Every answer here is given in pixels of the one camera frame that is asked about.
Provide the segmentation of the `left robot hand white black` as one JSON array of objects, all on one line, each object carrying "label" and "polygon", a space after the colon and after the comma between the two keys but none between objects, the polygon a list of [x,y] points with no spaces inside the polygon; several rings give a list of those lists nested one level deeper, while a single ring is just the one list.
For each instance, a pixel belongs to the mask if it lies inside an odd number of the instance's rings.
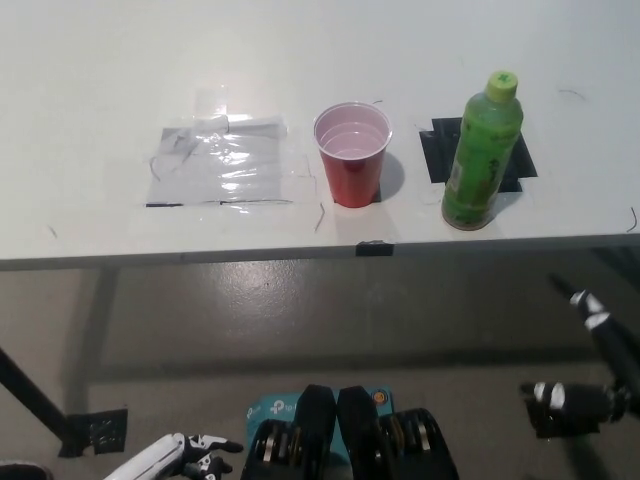
[{"label": "left robot hand white black", "polygon": [[221,479],[232,467],[215,455],[218,450],[235,454],[244,447],[219,436],[167,434],[120,465],[106,479]]}]

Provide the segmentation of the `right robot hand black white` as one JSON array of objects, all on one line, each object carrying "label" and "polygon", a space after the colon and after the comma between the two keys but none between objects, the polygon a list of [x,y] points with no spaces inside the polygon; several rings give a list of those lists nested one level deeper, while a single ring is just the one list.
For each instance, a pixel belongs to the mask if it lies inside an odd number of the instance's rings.
[{"label": "right robot hand black white", "polygon": [[615,423],[626,414],[638,417],[639,339],[590,291],[579,289],[556,274],[549,279],[578,312],[613,376],[613,384],[523,383],[520,391],[536,436],[544,439],[583,436],[597,433],[602,424]]}]

